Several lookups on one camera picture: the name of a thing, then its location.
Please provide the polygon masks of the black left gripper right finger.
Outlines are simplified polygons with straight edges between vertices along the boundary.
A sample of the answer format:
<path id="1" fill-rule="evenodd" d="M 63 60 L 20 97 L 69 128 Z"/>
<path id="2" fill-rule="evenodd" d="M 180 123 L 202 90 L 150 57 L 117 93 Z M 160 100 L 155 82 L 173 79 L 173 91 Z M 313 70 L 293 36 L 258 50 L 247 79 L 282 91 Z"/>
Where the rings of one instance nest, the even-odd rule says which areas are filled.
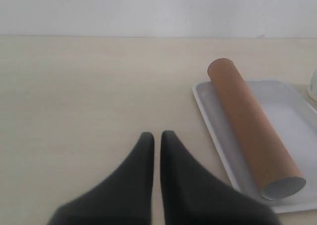
<path id="1" fill-rule="evenodd" d="M 268 206 L 208 172 L 174 131 L 160 144 L 160 184 L 167 225 L 278 225 Z"/>

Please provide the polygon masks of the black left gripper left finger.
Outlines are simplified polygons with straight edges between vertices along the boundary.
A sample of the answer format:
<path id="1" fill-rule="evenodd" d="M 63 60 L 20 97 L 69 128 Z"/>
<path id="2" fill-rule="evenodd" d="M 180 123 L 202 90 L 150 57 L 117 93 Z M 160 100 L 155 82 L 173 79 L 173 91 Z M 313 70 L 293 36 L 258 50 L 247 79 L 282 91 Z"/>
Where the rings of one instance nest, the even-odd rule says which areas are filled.
<path id="1" fill-rule="evenodd" d="M 150 225 L 155 142 L 141 133 L 120 166 L 99 185 L 60 206 L 50 225 Z"/>

